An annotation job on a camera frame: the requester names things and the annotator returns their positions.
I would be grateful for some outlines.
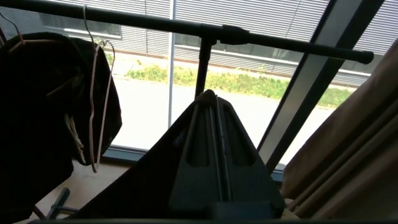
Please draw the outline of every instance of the vertical pole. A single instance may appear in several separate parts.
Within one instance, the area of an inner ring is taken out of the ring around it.
[[[170,19],[175,19],[175,5],[176,0],[170,0]],[[172,125],[172,107],[173,107],[173,79],[174,79],[174,45],[175,34],[169,34],[169,117],[167,121],[167,128]]]

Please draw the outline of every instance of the hanger hook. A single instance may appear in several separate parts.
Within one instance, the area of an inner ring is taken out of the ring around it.
[[[91,38],[91,42],[93,43],[93,48],[95,49],[94,38],[93,38],[93,36],[92,36],[92,34],[91,34],[90,30],[88,29],[88,25],[87,25],[87,19],[86,19],[86,8],[87,8],[87,5],[84,5],[84,6],[83,6],[83,18],[84,18],[84,22],[85,22],[86,30],[87,30],[87,32],[88,32],[88,35],[89,35],[89,36],[90,36],[90,38]]]
[[[8,22],[12,23],[12,25],[14,25],[15,30],[17,30],[17,34],[19,36],[19,39],[21,40],[22,44],[25,44],[24,39],[22,38],[22,34],[21,32],[19,32],[18,26],[17,24],[15,24],[14,22],[12,22],[10,19],[8,19],[7,17],[5,17],[1,12],[0,12],[0,16],[3,17],[5,20],[7,20]]]

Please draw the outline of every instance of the grass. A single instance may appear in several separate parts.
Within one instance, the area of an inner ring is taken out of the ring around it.
[[[149,65],[139,70],[130,70],[126,75],[138,80],[167,83],[167,69],[158,65]],[[185,67],[174,67],[174,83],[182,86],[195,86],[197,70]],[[230,93],[265,96],[280,100],[289,81],[269,77],[254,77],[248,72],[216,73],[209,71],[206,78],[206,88],[223,90]],[[328,88],[318,102],[318,106],[336,108],[347,99],[352,91]]]

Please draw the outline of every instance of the floor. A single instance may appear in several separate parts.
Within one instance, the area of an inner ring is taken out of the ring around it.
[[[73,161],[73,165],[75,166],[75,170],[72,176],[51,191],[36,205],[44,215],[48,214],[51,205],[54,204],[64,187],[68,187],[70,190],[70,195],[64,206],[81,208],[128,169],[126,166],[100,164],[99,171],[94,173],[91,166],[82,166],[76,161]],[[17,223],[25,224],[35,219],[37,219],[37,216],[33,214],[30,219]]]

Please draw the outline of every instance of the beige curtain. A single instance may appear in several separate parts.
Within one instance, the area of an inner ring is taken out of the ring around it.
[[[282,195],[300,218],[329,218],[398,174],[398,41],[287,164]]]

